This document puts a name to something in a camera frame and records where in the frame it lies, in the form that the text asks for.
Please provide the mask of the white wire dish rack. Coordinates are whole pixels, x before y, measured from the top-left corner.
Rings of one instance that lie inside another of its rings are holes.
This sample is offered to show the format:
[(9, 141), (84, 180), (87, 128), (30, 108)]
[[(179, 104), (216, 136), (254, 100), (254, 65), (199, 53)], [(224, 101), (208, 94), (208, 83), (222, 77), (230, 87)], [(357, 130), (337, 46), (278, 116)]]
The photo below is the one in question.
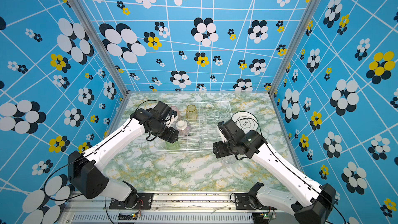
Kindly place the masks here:
[[(198, 120), (189, 121), (186, 118), (186, 108), (193, 104), (198, 109)], [(170, 106), (176, 106), (181, 119), (187, 121), (191, 126), (190, 133), (187, 136), (179, 136), (178, 142), (181, 149), (179, 151), (166, 150), (165, 143), (161, 139), (155, 140), (156, 151), (177, 153), (177, 152), (207, 152), (212, 150), (212, 144), (221, 140), (217, 125), (221, 121), (231, 119), (232, 111), (228, 101), (207, 101), (207, 102), (189, 102), (189, 103), (170, 103)]]

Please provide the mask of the white plate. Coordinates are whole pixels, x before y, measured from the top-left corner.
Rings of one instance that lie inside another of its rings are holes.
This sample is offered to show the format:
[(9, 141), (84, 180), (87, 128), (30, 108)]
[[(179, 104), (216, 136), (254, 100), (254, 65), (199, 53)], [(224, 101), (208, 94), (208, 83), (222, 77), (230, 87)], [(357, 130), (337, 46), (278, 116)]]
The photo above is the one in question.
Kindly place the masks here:
[(232, 115), (234, 123), (242, 129), (245, 133), (249, 131), (257, 131), (259, 127), (258, 119), (251, 113), (241, 111)]

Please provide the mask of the green glass cup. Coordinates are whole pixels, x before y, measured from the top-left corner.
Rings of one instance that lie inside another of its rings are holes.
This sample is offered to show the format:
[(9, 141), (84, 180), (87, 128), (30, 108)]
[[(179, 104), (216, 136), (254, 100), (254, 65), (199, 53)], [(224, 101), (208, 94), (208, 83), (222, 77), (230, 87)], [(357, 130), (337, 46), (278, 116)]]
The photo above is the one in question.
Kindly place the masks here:
[(179, 142), (174, 142), (174, 143), (165, 143), (166, 150), (168, 151), (179, 151), (181, 149), (180, 143)]

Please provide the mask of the clear glass cup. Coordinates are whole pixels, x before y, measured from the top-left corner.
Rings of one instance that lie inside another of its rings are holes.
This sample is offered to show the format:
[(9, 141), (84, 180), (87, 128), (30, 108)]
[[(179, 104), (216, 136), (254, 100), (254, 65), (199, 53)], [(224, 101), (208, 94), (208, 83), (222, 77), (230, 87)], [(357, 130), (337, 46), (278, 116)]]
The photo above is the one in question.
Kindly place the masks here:
[(234, 164), (237, 160), (234, 156), (227, 156), (227, 157), (223, 157), (221, 158), (222, 162), (228, 166)]

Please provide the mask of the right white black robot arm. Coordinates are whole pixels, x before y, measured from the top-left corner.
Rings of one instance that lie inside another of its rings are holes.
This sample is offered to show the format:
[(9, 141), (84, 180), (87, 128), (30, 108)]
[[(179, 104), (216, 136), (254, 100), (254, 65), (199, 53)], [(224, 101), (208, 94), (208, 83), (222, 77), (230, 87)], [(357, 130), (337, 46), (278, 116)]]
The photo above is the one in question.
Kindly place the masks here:
[(334, 209), (336, 190), (321, 185), (283, 158), (256, 130), (244, 131), (232, 119), (218, 123), (221, 141), (213, 144), (216, 158), (227, 156), (251, 159), (266, 168), (287, 189), (273, 190), (256, 183), (247, 194), (250, 208), (266, 207), (288, 213), (300, 224), (325, 224)]

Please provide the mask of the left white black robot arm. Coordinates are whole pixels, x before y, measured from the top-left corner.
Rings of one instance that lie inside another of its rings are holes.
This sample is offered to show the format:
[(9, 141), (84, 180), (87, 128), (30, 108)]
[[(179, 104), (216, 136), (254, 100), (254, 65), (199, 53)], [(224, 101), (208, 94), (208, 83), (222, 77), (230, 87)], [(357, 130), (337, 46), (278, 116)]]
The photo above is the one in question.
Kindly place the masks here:
[(107, 138), (68, 157), (68, 180), (88, 200), (105, 197), (132, 209), (138, 202), (137, 190), (128, 182), (108, 178), (103, 170), (129, 143), (147, 133), (147, 141), (160, 138), (169, 143), (178, 141), (178, 130), (172, 124), (178, 120), (176, 110), (163, 102), (149, 109), (138, 108), (129, 119)]

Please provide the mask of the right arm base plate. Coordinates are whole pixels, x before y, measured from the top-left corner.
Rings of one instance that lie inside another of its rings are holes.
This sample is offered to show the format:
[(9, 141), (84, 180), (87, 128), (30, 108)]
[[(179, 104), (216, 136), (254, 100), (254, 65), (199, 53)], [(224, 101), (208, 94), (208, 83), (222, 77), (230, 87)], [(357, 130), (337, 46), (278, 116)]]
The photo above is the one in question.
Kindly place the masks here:
[(261, 208), (255, 207), (253, 204), (250, 203), (249, 201), (249, 195), (248, 193), (233, 193), (231, 195), (232, 202), (235, 204), (236, 210), (250, 210), (250, 211), (272, 211), (276, 210), (276, 208), (270, 207), (270, 206), (262, 206)]

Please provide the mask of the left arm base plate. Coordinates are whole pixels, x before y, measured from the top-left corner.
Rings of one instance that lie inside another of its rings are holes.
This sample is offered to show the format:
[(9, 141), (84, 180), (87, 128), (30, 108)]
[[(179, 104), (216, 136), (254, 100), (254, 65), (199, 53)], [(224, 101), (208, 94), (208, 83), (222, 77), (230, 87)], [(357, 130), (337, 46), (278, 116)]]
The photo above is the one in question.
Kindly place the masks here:
[(109, 208), (117, 210), (149, 210), (152, 207), (154, 193), (135, 193), (124, 201), (111, 199)]

